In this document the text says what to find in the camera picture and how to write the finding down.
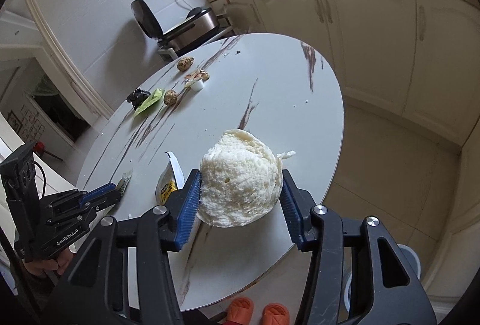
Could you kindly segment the left hand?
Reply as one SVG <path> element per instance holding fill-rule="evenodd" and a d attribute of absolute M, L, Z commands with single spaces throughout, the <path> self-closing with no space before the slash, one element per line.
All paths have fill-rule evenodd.
<path fill-rule="evenodd" d="M 63 275 L 74 255 L 69 248 L 66 248 L 55 259 L 24 262 L 24 267 L 28 273 L 38 277 L 43 276 L 47 271 L 54 271 L 58 275 Z"/>

